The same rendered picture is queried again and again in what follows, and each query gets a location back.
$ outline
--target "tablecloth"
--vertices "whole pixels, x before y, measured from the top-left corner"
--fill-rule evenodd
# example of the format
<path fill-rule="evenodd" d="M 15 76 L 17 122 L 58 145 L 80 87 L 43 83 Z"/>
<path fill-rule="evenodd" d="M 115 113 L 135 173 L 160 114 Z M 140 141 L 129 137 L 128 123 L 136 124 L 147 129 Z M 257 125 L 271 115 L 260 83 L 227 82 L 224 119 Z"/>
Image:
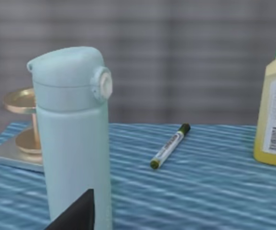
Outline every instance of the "tablecloth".
<path fill-rule="evenodd" d="M 11 123 L 0 144 L 27 127 Z M 115 230 L 276 230 L 276 167 L 253 159 L 255 127 L 194 125 L 159 170 L 179 124 L 110 124 Z M 44 175 L 0 165 L 0 230 L 49 224 Z"/>

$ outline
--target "gray background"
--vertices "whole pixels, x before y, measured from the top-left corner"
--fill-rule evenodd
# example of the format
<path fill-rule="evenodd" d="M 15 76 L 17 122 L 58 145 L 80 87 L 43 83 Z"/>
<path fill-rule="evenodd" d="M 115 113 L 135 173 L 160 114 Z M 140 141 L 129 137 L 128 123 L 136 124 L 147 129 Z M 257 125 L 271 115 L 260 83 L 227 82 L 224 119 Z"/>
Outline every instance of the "gray background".
<path fill-rule="evenodd" d="M 26 62 L 94 46 L 113 73 L 112 122 L 255 124 L 275 57 L 276 0 L 0 0 L 2 106 Z"/>

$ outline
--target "metal stand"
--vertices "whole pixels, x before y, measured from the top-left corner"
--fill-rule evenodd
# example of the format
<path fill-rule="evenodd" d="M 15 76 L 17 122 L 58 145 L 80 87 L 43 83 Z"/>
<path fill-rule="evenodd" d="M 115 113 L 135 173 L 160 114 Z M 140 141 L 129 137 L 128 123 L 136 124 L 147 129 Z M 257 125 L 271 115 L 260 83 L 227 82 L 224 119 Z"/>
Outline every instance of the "metal stand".
<path fill-rule="evenodd" d="M 0 164 L 43 172 L 41 144 L 36 118 L 36 103 L 32 88 L 20 89 L 4 97 L 7 110 L 31 114 L 33 126 L 0 146 Z"/>

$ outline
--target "yellow liquid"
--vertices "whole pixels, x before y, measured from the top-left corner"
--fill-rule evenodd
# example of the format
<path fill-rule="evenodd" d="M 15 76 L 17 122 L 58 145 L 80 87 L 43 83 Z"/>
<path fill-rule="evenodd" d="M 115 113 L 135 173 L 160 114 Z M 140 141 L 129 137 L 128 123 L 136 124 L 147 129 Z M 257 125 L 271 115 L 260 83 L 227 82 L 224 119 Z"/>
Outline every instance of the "yellow liquid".
<path fill-rule="evenodd" d="M 268 121 L 268 109 L 270 102 L 270 85 L 276 80 L 276 59 L 272 61 L 265 70 L 265 80 L 262 90 L 262 99 L 259 110 L 256 138 L 254 144 L 254 157 L 257 161 L 276 165 L 276 154 L 266 153 L 263 151 L 265 131 Z"/>

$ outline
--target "thermos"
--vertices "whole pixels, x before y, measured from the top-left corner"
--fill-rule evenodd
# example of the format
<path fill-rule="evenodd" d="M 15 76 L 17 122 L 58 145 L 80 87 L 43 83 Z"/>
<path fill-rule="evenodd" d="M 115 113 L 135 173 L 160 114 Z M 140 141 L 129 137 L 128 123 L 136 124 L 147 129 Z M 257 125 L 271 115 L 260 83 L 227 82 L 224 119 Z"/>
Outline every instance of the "thermos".
<path fill-rule="evenodd" d="M 95 230 L 111 230 L 108 134 L 110 71 L 92 47 L 70 47 L 27 63 L 33 76 L 51 221 L 94 191 Z"/>

